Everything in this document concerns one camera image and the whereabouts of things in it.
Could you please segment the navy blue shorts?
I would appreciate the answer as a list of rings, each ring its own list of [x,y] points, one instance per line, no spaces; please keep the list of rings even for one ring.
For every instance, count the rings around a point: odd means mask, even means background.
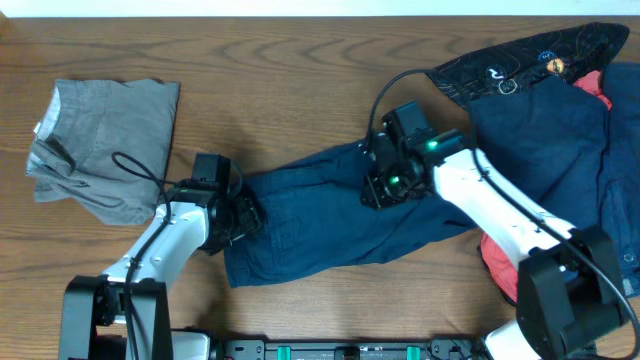
[[[348,143],[248,177],[265,220],[225,249],[229,284],[272,285],[332,267],[387,263],[475,228],[437,196],[384,210],[362,205],[367,171],[359,144]]]

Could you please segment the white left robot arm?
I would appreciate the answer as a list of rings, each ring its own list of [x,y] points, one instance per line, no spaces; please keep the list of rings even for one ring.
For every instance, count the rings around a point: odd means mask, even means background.
[[[260,229],[248,197],[210,205],[161,205],[130,250],[99,276],[66,287],[61,359],[221,359],[223,345],[203,330],[174,329],[168,293],[191,255],[215,254]]]

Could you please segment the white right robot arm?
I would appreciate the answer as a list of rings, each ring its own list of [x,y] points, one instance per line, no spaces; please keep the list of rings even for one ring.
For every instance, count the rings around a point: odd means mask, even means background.
[[[516,317],[482,341],[488,359],[567,359],[638,318],[622,292],[612,241],[546,211],[467,145],[461,133],[380,132],[363,203],[389,208],[434,194],[487,233],[517,272]]]

